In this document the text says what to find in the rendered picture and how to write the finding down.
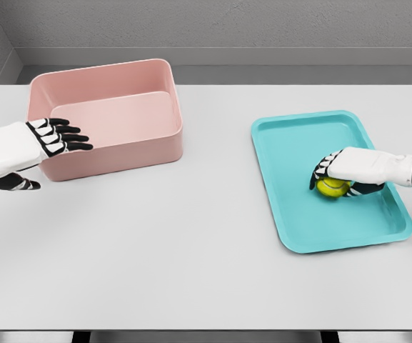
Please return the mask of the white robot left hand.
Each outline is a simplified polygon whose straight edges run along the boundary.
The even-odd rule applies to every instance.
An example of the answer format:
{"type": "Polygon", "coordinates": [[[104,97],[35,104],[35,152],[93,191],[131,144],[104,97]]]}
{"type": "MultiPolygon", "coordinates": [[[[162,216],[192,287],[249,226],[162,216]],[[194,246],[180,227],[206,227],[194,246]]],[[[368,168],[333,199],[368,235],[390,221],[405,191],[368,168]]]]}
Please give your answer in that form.
{"type": "Polygon", "coordinates": [[[0,190],[37,190],[40,183],[19,172],[69,151],[89,151],[87,136],[67,119],[43,118],[0,127],[0,190]]]}

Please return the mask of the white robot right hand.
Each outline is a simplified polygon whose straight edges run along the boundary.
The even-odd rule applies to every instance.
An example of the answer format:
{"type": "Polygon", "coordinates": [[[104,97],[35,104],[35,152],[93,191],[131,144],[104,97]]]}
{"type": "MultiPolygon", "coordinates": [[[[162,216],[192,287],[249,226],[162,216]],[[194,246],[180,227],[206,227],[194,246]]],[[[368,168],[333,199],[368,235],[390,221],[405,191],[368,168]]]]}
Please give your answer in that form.
{"type": "Polygon", "coordinates": [[[325,156],[316,165],[309,184],[314,189],[320,178],[330,177],[351,183],[344,194],[355,197],[382,190],[386,182],[411,185],[412,156],[346,147],[325,156]]]}

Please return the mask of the yellow-green tennis ball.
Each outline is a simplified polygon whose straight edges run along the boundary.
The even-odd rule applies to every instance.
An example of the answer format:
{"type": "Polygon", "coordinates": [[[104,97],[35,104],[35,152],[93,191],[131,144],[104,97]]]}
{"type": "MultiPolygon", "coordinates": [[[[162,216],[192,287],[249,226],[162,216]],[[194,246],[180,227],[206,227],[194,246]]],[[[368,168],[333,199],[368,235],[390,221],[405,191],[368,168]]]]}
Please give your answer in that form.
{"type": "Polygon", "coordinates": [[[339,198],[350,189],[350,181],[334,179],[331,177],[320,178],[316,182],[317,190],[325,197],[339,198]]]}

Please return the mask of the blue rectangular tray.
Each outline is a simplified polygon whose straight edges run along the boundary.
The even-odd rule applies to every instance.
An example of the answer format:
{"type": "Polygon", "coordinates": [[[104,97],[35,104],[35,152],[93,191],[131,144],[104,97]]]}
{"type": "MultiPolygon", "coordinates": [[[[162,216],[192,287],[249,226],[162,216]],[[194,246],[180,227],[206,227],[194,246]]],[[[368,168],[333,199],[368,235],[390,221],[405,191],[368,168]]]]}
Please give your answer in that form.
{"type": "Polygon", "coordinates": [[[347,146],[373,148],[359,118],[324,111],[256,120],[251,136],[281,242],[299,254],[399,242],[412,219],[396,188],[332,199],[309,189],[314,167],[347,146]]]}

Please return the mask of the pink rectangular basket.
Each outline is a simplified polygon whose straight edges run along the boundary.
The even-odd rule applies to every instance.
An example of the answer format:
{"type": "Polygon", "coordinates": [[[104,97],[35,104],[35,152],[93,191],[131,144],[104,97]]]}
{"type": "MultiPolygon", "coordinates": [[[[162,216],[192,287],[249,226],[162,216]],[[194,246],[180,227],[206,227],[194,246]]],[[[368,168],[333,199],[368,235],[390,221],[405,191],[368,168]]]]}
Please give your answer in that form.
{"type": "Polygon", "coordinates": [[[93,145],[43,161],[53,182],[169,163],[184,152],[179,98],[164,59],[38,75],[26,118],[48,117],[69,120],[93,145]]]}

